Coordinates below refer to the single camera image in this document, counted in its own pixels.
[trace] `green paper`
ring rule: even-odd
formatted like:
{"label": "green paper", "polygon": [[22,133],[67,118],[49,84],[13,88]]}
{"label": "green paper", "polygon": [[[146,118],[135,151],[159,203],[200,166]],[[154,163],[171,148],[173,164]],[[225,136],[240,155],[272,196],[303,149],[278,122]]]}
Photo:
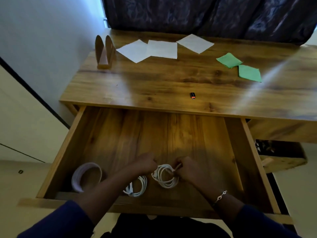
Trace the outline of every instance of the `green paper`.
{"label": "green paper", "polygon": [[227,53],[226,55],[216,59],[218,62],[221,62],[227,68],[233,68],[243,63],[239,59],[237,59],[235,56],[233,56],[231,53]]}
{"label": "green paper", "polygon": [[260,70],[246,65],[239,65],[239,77],[262,82]]}

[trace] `silver bracelet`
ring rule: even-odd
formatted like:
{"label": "silver bracelet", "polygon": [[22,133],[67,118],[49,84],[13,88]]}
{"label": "silver bracelet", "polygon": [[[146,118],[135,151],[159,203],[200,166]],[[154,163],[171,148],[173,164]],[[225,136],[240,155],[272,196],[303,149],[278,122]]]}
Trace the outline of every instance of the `silver bracelet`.
{"label": "silver bracelet", "polygon": [[225,190],[224,192],[222,192],[222,194],[218,196],[217,200],[216,200],[215,203],[212,205],[212,207],[214,207],[215,204],[216,204],[219,200],[221,200],[222,196],[225,195],[226,193],[227,193],[226,190]]}

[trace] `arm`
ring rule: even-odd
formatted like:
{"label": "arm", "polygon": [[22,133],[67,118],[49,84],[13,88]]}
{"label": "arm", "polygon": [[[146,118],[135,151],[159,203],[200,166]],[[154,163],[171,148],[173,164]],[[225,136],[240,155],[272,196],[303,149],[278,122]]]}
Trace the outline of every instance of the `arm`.
{"label": "arm", "polygon": [[132,180],[152,173],[156,169],[157,163],[154,161],[154,155],[142,154],[136,161],[125,166],[91,191],[79,194],[74,201],[96,225]]}
{"label": "arm", "polygon": [[[174,167],[180,163],[182,167],[175,174],[191,183],[210,205],[215,204],[224,190],[219,189],[215,181],[190,157],[177,158]],[[213,205],[213,209],[235,237],[299,237],[228,193]]]}
{"label": "arm", "polygon": [[18,237],[91,237],[95,225],[128,184],[156,168],[153,154],[143,154],[89,192],[67,201]]}

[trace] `blue sleeve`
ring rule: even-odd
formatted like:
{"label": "blue sleeve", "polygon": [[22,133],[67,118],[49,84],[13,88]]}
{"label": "blue sleeve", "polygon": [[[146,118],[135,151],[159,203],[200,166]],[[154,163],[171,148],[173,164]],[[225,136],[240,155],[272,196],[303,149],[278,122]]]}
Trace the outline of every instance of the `blue sleeve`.
{"label": "blue sleeve", "polygon": [[234,238],[300,238],[283,225],[269,219],[262,212],[244,205],[231,227]]}
{"label": "blue sleeve", "polygon": [[91,237],[94,225],[82,208],[70,200],[31,228],[18,235],[18,238]]}

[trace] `white sheet of paper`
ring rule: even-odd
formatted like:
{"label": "white sheet of paper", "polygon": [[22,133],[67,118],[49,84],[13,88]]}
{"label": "white sheet of paper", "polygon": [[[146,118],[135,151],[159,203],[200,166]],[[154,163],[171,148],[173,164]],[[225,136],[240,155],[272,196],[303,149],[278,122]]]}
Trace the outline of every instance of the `white sheet of paper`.
{"label": "white sheet of paper", "polygon": [[177,43],[149,40],[147,44],[147,55],[177,59]]}
{"label": "white sheet of paper", "polygon": [[119,53],[126,56],[135,63],[141,62],[148,58],[146,54],[147,44],[140,39],[117,49]]}
{"label": "white sheet of paper", "polygon": [[184,47],[187,47],[189,50],[192,50],[196,53],[202,53],[203,51],[214,45],[213,42],[206,41],[194,34],[190,34],[189,36],[184,37],[183,39],[177,41],[177,43]]}

